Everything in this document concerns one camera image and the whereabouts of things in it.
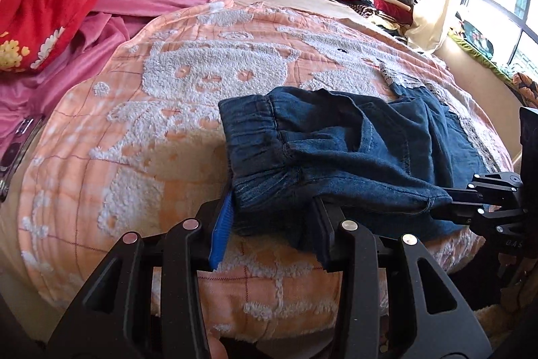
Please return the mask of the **blue denim pants lace trim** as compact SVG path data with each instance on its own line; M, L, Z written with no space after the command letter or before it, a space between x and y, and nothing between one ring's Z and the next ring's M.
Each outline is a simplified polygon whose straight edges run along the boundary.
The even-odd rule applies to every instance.
M382 236L432 241L457 230L430 212L501 161L447 92L390 67L381 73L390 102L290 86L221 101L237 233L278 234L309 250L299 224L318 197Z

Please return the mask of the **orange white bear blanket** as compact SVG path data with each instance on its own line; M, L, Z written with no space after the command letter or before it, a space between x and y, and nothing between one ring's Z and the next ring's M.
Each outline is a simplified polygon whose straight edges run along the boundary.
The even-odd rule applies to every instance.
M511 169L491 120L445 64L363 19L234 1L154 19L49 118L20 190L20 272L65 310L123 233L166 231L218 198L221 100L291 85L391 101L392 84L424 86L481 164Z

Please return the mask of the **green edged windowsill cloth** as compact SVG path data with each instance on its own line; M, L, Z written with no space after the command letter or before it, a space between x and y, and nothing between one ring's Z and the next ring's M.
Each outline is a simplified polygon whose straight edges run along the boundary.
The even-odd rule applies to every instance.
M537 65L533 60L517 50L508 64L494 61L492 42L469 21L463 20L459 13L455 14L455 20L448 36L456 45L474 61L489 68L525 107L537 108Z

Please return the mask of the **black belt with buckle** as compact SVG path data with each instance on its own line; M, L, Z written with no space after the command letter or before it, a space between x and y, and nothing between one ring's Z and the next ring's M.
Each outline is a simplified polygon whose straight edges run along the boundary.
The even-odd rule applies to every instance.
M1 158L1 202L7 198L14 173L45 122L45 115L31 115L24 118L15 129L11 142Z

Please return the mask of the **red floral cloth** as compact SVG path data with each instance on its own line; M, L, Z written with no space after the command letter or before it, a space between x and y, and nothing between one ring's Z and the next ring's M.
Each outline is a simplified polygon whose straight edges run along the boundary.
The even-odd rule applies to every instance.
M97 0L1 0L1 70L40 72L57 58Z

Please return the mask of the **pink quilt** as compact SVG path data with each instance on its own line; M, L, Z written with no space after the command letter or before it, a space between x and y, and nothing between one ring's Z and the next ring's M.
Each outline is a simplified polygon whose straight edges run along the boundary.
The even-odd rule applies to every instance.
M97 73L153 18L214 0L97 0L66 49L40 72L1 70L1 147L20 122L49 115L65 93Z

